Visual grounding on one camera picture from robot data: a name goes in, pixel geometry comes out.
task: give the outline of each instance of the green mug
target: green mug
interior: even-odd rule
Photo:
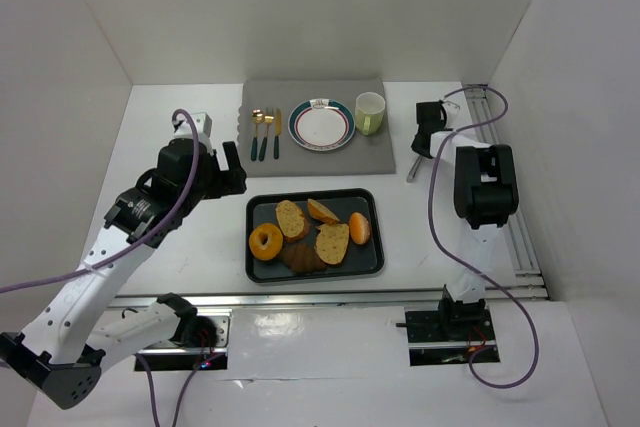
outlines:
[[[387,108],[384,97],[375,92],[365,92],[356,99],[356,129],[362,135],[375,134],[382,125]]]

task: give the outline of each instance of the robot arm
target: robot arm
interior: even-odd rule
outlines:
[[[160,246],[166,235],[203,199],[241,194],[246,174],[233,142],[223,144],[229,169],[221,171],[211,147],[211,119],[194,114],[200,151],[189,193],[166,227],[143,245],[100,270],[67,283],[47,308],[21,333],[0,335],[0,358],[22,377],[68,409],[93,390],[101,374],[124,358],[160,340],[188,344],[197,309],[175,294],[159,297],[146,310],[102,328],[95,328],[131,274]],[[122,193],[105,216],[105,225],[78,270],[89,269],[141,239],[176,203],[189,176],[193,136],[186,122],[160,150],[157,167]]]
[[[434,158],[451,134],[442,102],[416,105],[418,133],[412,149]],[[513,154],[508,145],[489,145],[462,134],[445,146],[440,161],[454,167],[453,202],[462,228],[458,255],[484,274],[491,272],[495,240],[518,208]],[[452,265],[439,310],[445,330],[455,324],[468,329],[485,307],[485,281],[460,265]]]

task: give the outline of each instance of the spoon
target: spoon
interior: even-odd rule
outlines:
[[[251,112],[251,120],[256,124],[256,131],[251,143],[251,160],[256,160],[258,158],[258,126],[264,122],[264,114],[260,109],[256,109]]]

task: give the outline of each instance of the orange bun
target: orange bun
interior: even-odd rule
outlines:
[[[358,245],[364,245],[371,238],[371,226],[367,218],[360,212],[351,214],[349,219],[349,234],[351,240]]]
[[[284,238],[280,229],[273,224],[262,224],[256,227],[249,236],[249,248],[256,259],[274,259],[282,250]]]

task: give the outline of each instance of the plate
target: plate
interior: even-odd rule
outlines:
[[[289,134],[298,145],[309,150],[338,149],[351,140],[355,131],[353,114],[335,100],[308,100],[289,116]]]

